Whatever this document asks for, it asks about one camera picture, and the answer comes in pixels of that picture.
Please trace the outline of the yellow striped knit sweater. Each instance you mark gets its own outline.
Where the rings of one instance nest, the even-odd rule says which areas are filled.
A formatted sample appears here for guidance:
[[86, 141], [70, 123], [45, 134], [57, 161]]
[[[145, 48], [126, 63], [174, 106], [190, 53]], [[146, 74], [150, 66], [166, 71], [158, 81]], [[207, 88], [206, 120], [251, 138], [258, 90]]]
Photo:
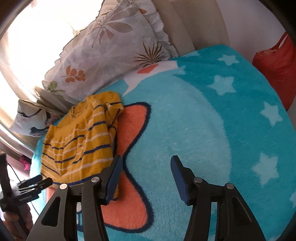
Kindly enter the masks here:
[[118, 118], [124, 106], [118, 93], [105, 91], [73, 106], [43, 140], [41, 175], [53, 188], [79, 185], [113, 161]]

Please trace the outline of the small white printed cushion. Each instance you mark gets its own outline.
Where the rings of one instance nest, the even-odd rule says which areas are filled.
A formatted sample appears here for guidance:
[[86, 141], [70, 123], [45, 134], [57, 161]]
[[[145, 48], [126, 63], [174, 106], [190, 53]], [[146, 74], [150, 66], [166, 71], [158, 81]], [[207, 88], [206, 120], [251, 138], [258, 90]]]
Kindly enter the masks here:
[[17, 115], [10, 127], [15, 133], [41, 137], [50, 125], [64, 116], [64, 113], [30, 101], [18, 100]]

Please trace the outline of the red plastic bag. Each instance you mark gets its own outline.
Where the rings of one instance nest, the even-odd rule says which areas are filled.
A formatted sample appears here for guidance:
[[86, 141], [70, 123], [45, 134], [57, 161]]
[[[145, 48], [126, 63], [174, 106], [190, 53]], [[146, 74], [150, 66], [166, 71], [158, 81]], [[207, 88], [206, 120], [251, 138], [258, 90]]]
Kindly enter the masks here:
[[257, 52], [252, 60], [274, 88], [286, 110], [295, 99], [295, 45], [287, 32], [270, 49]]

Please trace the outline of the large floral white pillow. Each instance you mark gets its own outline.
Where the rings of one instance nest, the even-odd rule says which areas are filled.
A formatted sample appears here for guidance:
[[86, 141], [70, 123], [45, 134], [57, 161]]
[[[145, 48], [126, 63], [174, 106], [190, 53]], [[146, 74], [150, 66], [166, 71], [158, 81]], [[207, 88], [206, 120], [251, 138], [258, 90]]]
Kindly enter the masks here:
[[152, 1], [105, 1], [64, 48], [43, 88], [76, 102], [137, 68], [177, 57]]

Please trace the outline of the beige curtain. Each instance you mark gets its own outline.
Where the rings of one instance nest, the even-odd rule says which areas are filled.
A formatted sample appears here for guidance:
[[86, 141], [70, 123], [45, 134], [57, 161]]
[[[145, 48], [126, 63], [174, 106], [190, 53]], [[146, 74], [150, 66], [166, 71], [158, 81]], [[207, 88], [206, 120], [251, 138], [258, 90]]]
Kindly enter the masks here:
[[216, 0], [153, 1], [180, 56], [215, 45], [230, 46]]

